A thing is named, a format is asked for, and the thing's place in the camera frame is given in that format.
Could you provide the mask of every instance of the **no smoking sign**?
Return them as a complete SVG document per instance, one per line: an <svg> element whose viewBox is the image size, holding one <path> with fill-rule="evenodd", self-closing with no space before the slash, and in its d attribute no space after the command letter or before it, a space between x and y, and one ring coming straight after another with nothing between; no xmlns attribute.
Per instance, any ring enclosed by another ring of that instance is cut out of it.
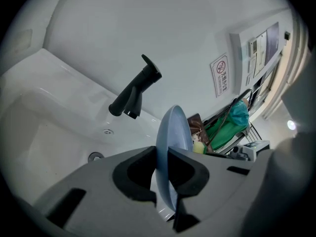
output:
<svg viewBox="0 0 316 237"><path fill-rule="evenodd" d="M226 92L229 88L229 69L227 54L223 54L217 60L211 63L216 97Z"/></svg>

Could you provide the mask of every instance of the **blue plastic bag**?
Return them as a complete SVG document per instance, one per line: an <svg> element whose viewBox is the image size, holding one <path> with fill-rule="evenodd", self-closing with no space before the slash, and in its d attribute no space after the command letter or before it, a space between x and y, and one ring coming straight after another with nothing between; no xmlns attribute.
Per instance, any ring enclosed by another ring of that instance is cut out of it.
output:
<svg viewBox="0 0 316 237"><path fill-rule="evenodd" d="M240 100L237 102L228 114L229 119L236 125L245 126L248 125L249 112L246 104Z"/></svg>

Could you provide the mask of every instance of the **sink basin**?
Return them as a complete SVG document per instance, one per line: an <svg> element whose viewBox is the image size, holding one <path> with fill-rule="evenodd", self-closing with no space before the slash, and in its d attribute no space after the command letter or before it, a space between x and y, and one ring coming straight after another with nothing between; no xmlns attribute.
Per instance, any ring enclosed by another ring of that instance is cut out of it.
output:
<svg viewBox="0 0 316 237"><path fill-rule="evenodd" d="M49 187L104 157L156 144L160 120L142 110L136 120L115 117L114 94L45 49L24 59L0 79L1 170L11 189L30 204ZM157 191L157 210L172 215Z"/></svg>

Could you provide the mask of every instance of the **green cloth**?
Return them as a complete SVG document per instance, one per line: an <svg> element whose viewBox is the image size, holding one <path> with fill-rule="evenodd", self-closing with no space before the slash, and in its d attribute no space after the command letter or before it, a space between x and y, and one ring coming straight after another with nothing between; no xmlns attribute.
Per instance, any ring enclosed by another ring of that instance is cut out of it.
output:
<svg viewBox="0 0 316 237"><path fill-rule="evenodd" d="M210 125L205 128L207 136L209 139L213 138L218 127L221 125L224 117L219 118L216 123L211 127ZM218 134L215 136L214 140L211 142L213 150L217 150L220 147L226 145L235 134L243 131L248 125L236 125L232 118L228 115L222 128L219 130Z"/></svg>

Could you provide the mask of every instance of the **light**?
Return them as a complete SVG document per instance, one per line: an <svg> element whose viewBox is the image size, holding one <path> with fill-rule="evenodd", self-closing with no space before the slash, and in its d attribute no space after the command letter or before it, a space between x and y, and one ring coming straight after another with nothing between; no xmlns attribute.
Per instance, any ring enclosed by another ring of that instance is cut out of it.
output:
<svg viewBox="0 0 316 237"><path fill-rule="evenodd" d="M295 130L295 129L296 129L296 125L295 125L295 123L294 123L292 120L289 120L289 121L287 122L287 127L288 127L288 129L290 129L290 130Z"/></svg>

